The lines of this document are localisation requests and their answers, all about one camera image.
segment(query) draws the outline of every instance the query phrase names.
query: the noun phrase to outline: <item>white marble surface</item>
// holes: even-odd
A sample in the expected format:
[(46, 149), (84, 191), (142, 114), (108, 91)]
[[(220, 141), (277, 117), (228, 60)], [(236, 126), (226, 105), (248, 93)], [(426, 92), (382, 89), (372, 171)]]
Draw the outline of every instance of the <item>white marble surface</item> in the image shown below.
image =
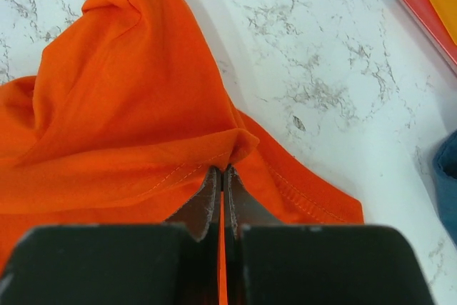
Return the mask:
[[(0, 0), (0, 81), (35, 74), (84, 0)], [(429, 165), (457, 129), (457, 76), (395, 0), (187, 0), (235, 104), (408, 238), (439, 305), (457, 252)]]

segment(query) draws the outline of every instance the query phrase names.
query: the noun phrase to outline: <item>blue fabric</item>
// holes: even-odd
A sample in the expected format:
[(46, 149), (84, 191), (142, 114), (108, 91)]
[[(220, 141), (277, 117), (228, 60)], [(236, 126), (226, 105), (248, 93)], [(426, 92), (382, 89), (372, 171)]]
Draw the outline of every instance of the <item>blue fabric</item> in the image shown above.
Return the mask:
[(441, 222), (457, 244), (457, 132), (443, 143), (432, 164), (438, 213)]

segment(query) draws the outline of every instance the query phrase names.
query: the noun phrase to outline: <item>dark blue object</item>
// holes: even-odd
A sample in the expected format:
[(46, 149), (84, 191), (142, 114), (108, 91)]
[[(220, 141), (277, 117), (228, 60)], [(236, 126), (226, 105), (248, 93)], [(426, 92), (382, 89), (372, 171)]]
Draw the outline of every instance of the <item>dark blue object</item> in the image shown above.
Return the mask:
[(436, 153), (433, 170), (439, 216), (457, 244), (457, 132), (454, 132)]

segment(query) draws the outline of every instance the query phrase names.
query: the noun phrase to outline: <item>red object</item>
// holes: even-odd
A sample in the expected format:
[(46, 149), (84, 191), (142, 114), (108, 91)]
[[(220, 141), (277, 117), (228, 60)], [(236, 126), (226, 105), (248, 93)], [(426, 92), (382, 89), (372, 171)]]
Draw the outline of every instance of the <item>red object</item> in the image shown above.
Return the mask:
[(457, 45), (444, 27), (429, 0), (402, 0), (433, 44), (457, 73)]

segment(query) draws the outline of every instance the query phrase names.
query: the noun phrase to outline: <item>marble pattern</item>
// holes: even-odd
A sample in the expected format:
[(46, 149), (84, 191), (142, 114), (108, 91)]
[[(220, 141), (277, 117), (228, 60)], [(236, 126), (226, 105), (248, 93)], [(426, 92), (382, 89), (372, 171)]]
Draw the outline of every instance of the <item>marble pattern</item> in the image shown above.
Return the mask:
[[(0, 82), (35, 74), (84, 0), (0, 0)], [(437, 304), (457, 251), (430, 161), (457, 129), (457, 79), (396, 0), (187, 0), (235, 104), (415, 249)]]

